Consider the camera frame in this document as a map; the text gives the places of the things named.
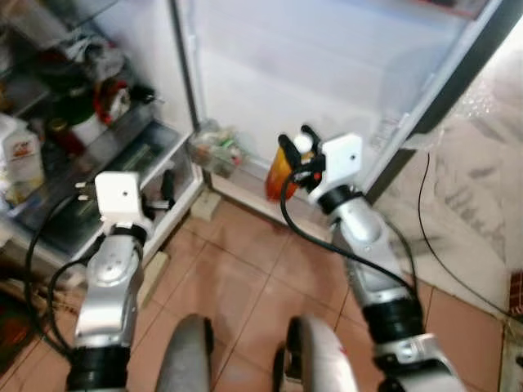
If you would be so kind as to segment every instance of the plastic bottle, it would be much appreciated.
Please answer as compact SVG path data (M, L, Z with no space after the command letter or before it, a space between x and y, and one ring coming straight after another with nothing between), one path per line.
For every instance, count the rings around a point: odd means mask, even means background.
M302 161L311 158L312 156L312 139L310 136L301 133L294 137L293 143L299 153L302 155ZM276 152L275 159L270 167L269 174L265 181L265 190L267 200L272 202L279 202L282 188L287 177L291 174L291 167L288 165L285 153L281 147ZM289 200L294 192L296 192L297 185L290 184L285 194L285 199Z

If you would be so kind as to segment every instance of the bottle cap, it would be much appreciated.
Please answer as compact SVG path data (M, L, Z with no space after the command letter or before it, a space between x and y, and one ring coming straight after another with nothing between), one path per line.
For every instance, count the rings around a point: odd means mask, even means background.
M293 143L301 155L312 150L312 138L305 133L300 133L294 136Z

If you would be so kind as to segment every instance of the tile floor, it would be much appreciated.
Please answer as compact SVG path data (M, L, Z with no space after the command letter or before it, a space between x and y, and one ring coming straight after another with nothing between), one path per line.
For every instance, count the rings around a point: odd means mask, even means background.
M371 341L339 257L227 202L210 223L188 219L165 251L171 260L138 319L129 363L131 392L154 390L173 328L194 312L213 322L217 392L270 391L275 348L288 319L303 312L336 330L361 391L377 390L382 375L372 365ZM496 391L502 325L425 283L421 298L427 330L438 335L469 390ZM60 325L70 338L74 319L63 316ZM64 360L34 341L0 380L0 392L62 391L67 372Z

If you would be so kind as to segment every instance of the food package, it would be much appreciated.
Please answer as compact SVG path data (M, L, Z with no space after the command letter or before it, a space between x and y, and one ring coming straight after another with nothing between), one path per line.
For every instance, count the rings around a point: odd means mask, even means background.
M0 114L0 194L15 206L42 185L44 172L38 137L17 118Z

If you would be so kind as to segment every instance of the black cable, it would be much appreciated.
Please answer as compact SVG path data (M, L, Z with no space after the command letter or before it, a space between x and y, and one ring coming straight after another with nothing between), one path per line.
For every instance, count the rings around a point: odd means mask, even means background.
M300 237L303 237L307 241L314 243L314 244L322 247L323 249L338 253L339 255L342 255L342 256L346 257L347 259L351 259L353 261L366 265L369 268L372 268L373 270L381 272L382 274L386 275L388 278L394 280L395 282L398 282L401 286L405 287L407 289L407 291L409 292L409 294L412 296L412 298L418 299L418 295L414 291L414 289L399 276L393 274L392 272L388 271L387 269L382 268L381 266L379 266L377 264L374 264L372 261L368 261L368 260L364 259L363 257L356 255L355 253L348 252L345 249L341 249L340 247L332 245L331 243L326 243L325 241L322 241L316 237L313 237L296 226L296 224L293 222L293 219L288 214L287 204L286 204L287 200L286 200L285 196L287 194L288 186L294 180L295 175L302 173L302 172L308 172L308 171L309 171L309 168L307 167L307 165L293 170L293 172L287 177L287 179L285 179L284 186L281 190L281 194L280 194L280 198L279 198L279 206L281 208L281 213L283 214L288 227L290 227Z
M398 226L394 225L390 220L385 220L387 225L396 233L396 236L401 242L401 245L403 246L405 253L407 255L407 258L409 259L410 263L410 270L412 272L412 280L413 280L413 287L416 294L419 294L418 290L418 271L416 269L416 262L414 261L414 256L412 253L412 249L410 248L409 242L404 237L403 233L401 233L401 230L398 228Z
M63 198L59 202L52 205L52 207L47 211L46 215L43 217L42 223L40 226L36 229L33 237L31 238L31 242L29 243L29 247L27 249L27 253L25 253L25 273L24 273L24 296L25 296L25 302L27 303L28 311L29 311L29 317L31 319L31 322L36 329L37 333L42 337L42 339L49 344L49 346L56 351L58 354L66 357L69 359L69 352L67 349L62 346L60 343L54 341L52 338L50 338L46 332L43 329L42 324L40 323L40 320L38 318L38 312L34 308L33 301L31 298L31 292L32 292L32 274L31 274L31 267L33 263L33 253L34 253L34 247L36 246L36 242L40 238L40 235L42 235L43 229L46 225L46 223L51 219L52 214L60 207L62 204L68 203L70 200L72 200L74 196L70 196L68 198Z
M463 287L465 287L469 292L471 292L474 296L478 297L480 300L484 301L487 305L492 306L494 309L496 309L499 313L509 317L510 319L514 319L518 322L520 320L514 316L512 316L510 313L508 313L506 310L501 309L499 306L497 306L492 301L489 301L484 296L482 296L479 292L468 286L464 281L462 281L452 270L445 265L445 263L438 257L436 254L436 251L432 248L432 245L427 237L427 233L425 232L425 228L423 226L422 221L422 193L423 193L423 186L425 185L425 180L427 179L427 173L428 169L431 166L431 155L427 154L427 166L425 167L425 174L423 174L422 184L419 187L419 194L418 194L418 220L419 220L419 227L422 230L423 239L425 240L425 243L427 244L429 250L431 251L432 255L438 262L438 264L443 268L447 274L449 274L456 282L461 284Z
M60 333L60 329L58 329L58 324L56 323L56 316L53 309L53 302L55 300L55 287L56 283L58 282L58 279L60 276L70 267L76 264L83 264L85 261L89 261L90 257L83 257L81 259L70 261L69 263L66 263L62 265L53 275L51 278L51 281L49 282L49 288L47 289L47 308L49 309L49 323L51 324L51 330L52 333L56 336L56 339L62 344L65 350L68 351L68 353L71 353L71 347L69 346L69 343L65 340L65 338Z

